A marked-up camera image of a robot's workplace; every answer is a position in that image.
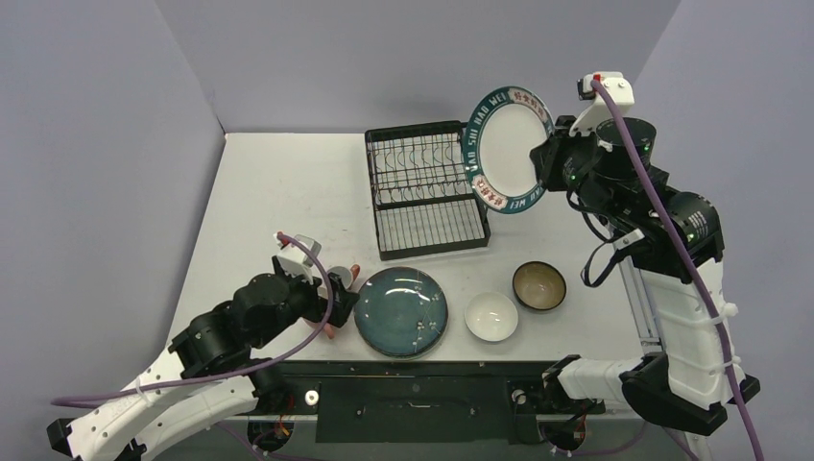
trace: dark teal plate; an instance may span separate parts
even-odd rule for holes
[[[429,351],[446,329],[448,311],[441,287],[418,269],[394,267],[362,285],[354,318],[372,348],[395,358]]]

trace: brown bowl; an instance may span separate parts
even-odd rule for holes
[[[530,261],[518,267],[512,277],[515,298],[536,311],[549,311],[565,299],[565,279],[554,266]]]

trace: table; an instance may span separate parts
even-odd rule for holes
[[[444,290],[449,325],[440,344],[421,360],[559,360],[570,353],[597,359],[641,355],[625,284],[614,271],[599,288],[579,279],[597,239],[562,193],[549,193],[517,215],[489,213],[487,248],[382,262],[378,257],[362,134],[231,133],[206,207],[168,341],[197,315],[231,299],[257,274],[271,272],[275,233],[304,234],[323,244],[325,267],[357,263],[360,279],[395,265],[421,269]],[[597,267],[610,255],[600,253]],[[464,322],[468,301],[482,291],[510,298],[517,266],[553,264],[568,292],[553,312],[520,308],[508,340],[490,344]],[[255,357],[290,350],[310,332],[303,321],[286,329]],[[386,360],[365,344],[352,320],[334,340],[321,335],[295,360]]]

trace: dish rack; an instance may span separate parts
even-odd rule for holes
[[[489,244],[486,207],[467,181],[457,120],[365,133],[382,260]]]

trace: white bowl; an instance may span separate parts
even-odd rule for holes
[[[472,298],[464,318],[475,336],[485,341],[503,341],[517,328],[517,307],[509,298],[489,291]]]

